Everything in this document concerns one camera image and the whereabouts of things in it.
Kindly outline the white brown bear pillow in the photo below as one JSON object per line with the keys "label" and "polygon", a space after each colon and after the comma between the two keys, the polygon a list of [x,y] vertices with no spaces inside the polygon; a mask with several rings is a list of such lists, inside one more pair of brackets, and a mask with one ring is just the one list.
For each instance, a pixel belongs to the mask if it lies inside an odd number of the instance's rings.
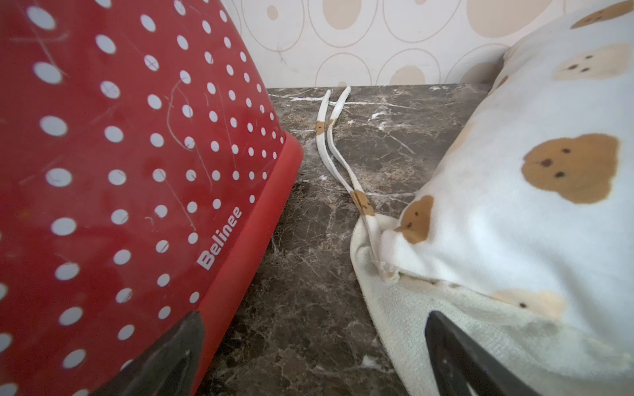
{"label": "white brown bear pillow", "polygon": [[315,142],[360,214],[350,257],[411,395],[439,394],[439,311],[538,395],[633,392],[633,4],[602,1],[515,44],[487,97],[398,218],[377,214]]}

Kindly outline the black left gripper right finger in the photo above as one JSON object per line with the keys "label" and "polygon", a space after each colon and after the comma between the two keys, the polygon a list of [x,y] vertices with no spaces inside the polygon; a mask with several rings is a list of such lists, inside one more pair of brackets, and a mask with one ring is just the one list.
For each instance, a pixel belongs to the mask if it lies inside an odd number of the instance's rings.
{"label": "black left gripper right finger", "polygon": [[425,340],[441,395],[538,396],[439,311],[428,316]]}

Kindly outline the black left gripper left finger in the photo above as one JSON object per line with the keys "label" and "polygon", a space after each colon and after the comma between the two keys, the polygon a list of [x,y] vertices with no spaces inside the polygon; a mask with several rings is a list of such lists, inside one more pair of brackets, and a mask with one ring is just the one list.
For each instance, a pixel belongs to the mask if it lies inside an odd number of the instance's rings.
{"label": "black left gripper left finger", "polygon": [[193,311],[93,395],[189,395],[205,336],[201,314]]}

